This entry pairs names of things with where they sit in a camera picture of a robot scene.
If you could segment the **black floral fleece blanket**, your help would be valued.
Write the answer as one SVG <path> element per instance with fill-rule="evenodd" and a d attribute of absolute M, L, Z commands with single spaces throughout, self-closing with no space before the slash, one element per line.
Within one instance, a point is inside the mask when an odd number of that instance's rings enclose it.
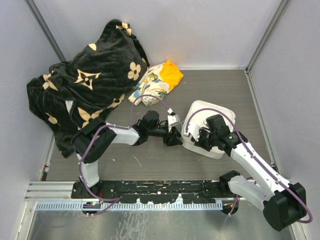
<path fill-rule="evenodd" d="M 130 24 L 110 20 L 96 42 L 27 84 L 29 109 L 51 128 L 59 152 L 67 158 L 77 131 L 96 118 L 106 119 L 148 67 Z"/>

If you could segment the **yellow cloth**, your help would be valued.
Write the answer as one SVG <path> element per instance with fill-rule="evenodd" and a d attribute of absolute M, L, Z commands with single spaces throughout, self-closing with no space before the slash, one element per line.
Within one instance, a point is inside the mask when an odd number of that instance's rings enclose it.
<path fill-rule="evenodd" d="M 160 71 L 160 77 L 169 85 L 169 89 L 172 91 L 180 83 L 184 75 L 177 65 L 167 60 Z"/>

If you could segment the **grey medicine kit case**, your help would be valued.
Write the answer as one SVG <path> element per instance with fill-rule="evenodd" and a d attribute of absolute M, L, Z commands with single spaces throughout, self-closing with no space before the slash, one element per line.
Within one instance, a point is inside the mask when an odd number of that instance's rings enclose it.
<path fill-rule="evenodd" d="M 184 123 L 185 122 L 188 123 L 189 118 L 191 117 L 191 115 L 194 112 L 196 112 L 197 110 L 200 110 L 200 109 L 205 109 L 205 108 L 216 109 L 216 110 L 222 112 L 223 114 L 225 114 L 232 121 L 233 124 L 236 123 L 236 114 L 232 110 L 230 110 L 226 107 L 219 106 L 219 105 L 209 103 L 206 101 L 202 101 L 202 100 L 196 100 L 191 104 L 191 106 L 186 114 L 186 117 L 184 119 Z M 208 128 L 206 119 L 208 117 L 218 115 L 218 114 L 220 114 L 220 113 L 213 111 L 213 110 L 203 110 L 201 112 L 198 112 L 196 115 L 194 115 L 191 118 L 190 122 L 197 123 L 200 126 L 200 128 Z M 225 152 L 219 150 L 217 146 L 213 147 L 211 149 L 211 151 L 206 151 L 201 147 L 195 146 L 194 142 L 185 142 L 184 143 L 183 139 L 182 139 L 182 146 L 184 148 L 186 148 L 187 150 L 190 150 L 192 152 L 206 156 L 211 159 L 221 159 L 223 157 L 223 155 L 225 154 Z"/>

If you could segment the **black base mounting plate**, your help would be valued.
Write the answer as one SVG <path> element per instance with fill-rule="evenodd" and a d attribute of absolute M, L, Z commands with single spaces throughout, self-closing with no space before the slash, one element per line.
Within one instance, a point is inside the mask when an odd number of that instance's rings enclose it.
<path fill-rule="evenodd" d="M 175 203 L 182 197 L 183 204 L 215 203 L 219 198 L 235 198 L 213 180 L 101 180 L 90 190 L 103 199 L 119 198 L 123 204 Z"/>

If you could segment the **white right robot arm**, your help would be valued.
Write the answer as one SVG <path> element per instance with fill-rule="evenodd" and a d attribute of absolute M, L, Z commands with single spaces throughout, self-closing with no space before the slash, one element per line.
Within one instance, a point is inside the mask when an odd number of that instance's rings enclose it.
<path fill-rule="evenodd" d="M 233 194 L 248 200 L 262 211 L 265 220 L 276 231 L 299 222 L 307 215 L 306 190 L 300 183 L 292 184 L 282 177 L 254 150 L 248 139 L 237 129 L 231 131 L 222 115 L 208 117 L 206 127 L 187 125 L 195 146 L 207 151 L 213 147 L 238 162 L 255 182 L 233 170 L 219 179 L 219 191 L 225 197 Z"/>

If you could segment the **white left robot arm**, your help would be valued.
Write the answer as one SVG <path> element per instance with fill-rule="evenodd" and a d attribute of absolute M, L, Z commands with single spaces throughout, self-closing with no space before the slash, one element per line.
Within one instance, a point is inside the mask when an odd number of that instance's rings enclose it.
<path fill-rule="evenodd" d="M 140 146 L 149 137 L 162 138 L 165 146 L 179 146 L 181 140 L 180 118 L 174 112 L 161 121 L 157 111 L 149 110 L 132 126 L 124 127 L 110 124 L 98 117 L 79 130 L 71 139 L 78 157 L 79 179 L 83 184 L 82 192 L 88 198 L 100 193 L 98 161 L 112 144 Z"/>

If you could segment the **aluminium frame rail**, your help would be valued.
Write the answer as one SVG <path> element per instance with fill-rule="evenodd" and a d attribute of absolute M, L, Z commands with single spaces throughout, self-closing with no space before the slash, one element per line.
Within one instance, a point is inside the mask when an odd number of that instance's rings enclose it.
<path fill-rule="evenodd" d="M 31 181 L 24 200 L 64 201 L 70 200 L 75 181 Z"/>

